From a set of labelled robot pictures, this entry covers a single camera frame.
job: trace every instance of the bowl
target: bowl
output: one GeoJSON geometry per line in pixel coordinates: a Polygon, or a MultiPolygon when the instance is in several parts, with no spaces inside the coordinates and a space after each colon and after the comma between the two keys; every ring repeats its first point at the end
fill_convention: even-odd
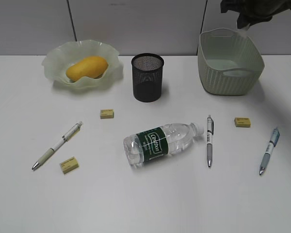
{"type": "Polygon", "coordinates": [[[83,40],[67,42],[50,51],[44,58],[44,75],[51,81],[58,81],[71,88],[86,88],[100,85],[104,80],[111,79],[113,71],[120,66],[119,52],[110,45],[95,41],[83,40]],[[97,79],[82,77],[76,82],[66,76],[66,70],[85,57],[100,56],[107,63],[108,68],[97,79]]]}

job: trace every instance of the white pen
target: white pen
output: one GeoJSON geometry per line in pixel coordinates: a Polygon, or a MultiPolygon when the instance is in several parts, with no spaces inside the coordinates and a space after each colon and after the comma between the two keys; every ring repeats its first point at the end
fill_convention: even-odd
{"type": "Polygon", "coordinates": [[[82,124],[82,121],[75,124],[64,136],[62,136],[60,141],[48,149],[47,152],[45,152],[44,155],[38,159],[38,161],[33,165],[32,170],[36,170],[43,163],[45,163],[46,160],[48,160],[65,142],[70,140],[80,130],[82,124]]]}
{"type": "Polygon", "coordinates": [[[209,115],[207,117],[207,164],[211,167],[212,164],[212,136],[213,136],[214,122],[209,115]]]}

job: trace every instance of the ballpoint pen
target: ballpoint pen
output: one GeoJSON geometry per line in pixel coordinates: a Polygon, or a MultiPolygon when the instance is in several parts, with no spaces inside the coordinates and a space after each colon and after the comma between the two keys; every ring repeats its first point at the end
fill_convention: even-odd
{"type": "Polygon", "coordinates": [[[207,117],[207,164],[211,167],[212,164],[212,136],[213,136],[214,122],[209,115],[207,117]]]}
{"type": "Polygon", "coordinates": [[[278,127],[276,127],[273,130],[272,136],[271,136],[271,140],[267,145],[266,151],[264,153],[261,165],[260,165],[260,176],[264,173],[268,162],[270,161],[271,158],[271,154],[273,152],[274,147],[277,145],[278,139],[279,139],[280,133],[278,130],[278,127]]]}
{"type": "Polygon", "coordinates": [[[53,147],[47,150],[47,152],[42,155],[41,158],[33,165],[32,170],[36,170],[39,168],[43,163],[46,162],[65,142],[70,140],[81,128],[83,124],[82,121],[75,124],[64,136],[62,136],[61,140],[59,140],[53,147]]]}

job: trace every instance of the bottle cap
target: bottle cap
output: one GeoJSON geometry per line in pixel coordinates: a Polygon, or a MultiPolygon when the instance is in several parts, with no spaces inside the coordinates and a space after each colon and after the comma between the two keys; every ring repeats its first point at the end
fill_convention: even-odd
{"type": "Polygon", "coordinates": [[[191,125],[194,126],[194,128],[196,129],[196,134],[194,135],[196,136],[200,136],[204,134],[204,126],[200,125],[200,124],[196,124],[196,123],[191,123],[191,125]]]}

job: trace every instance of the gray wall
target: gray wall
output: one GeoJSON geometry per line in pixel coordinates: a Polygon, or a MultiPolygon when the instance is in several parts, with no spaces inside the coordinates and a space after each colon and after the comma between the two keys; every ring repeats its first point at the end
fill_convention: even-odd
{"type": "Polygon", "coordinates": [[[196,55],[205,0],[70,0],[78,40],[94,39],[121,55],[196,55]]]}
{"type": "MultiPolygon", "coordinates": [[[[215,28],[237,29],[238,13],[220,13],[221,0],[208,0],[203,31],[215,28]]],[[[251,27],[248,35],[262,54],[291,54],[291,11],[273,17],[272,21],[251,27]]]]}
{"type": "Polygon", "coordinates": [[[0,55],[46,54],[73,40],[66,0],[0,0],[0,55]]]}
{"type": "MultiPolygon", "coordinates": [[[[69,0],[78,40],[113,45],[122,55],[196,55],[206,0],[69,0]]],[[[208,0],[203,31],[236,29],[238,14],[208,0]]],[[[249,29],[262,54],[291,54],[291,11],[249,29]]],[[[46,54],[73,29],[66,0],[0,0],[0,55],[46,54]]]]}

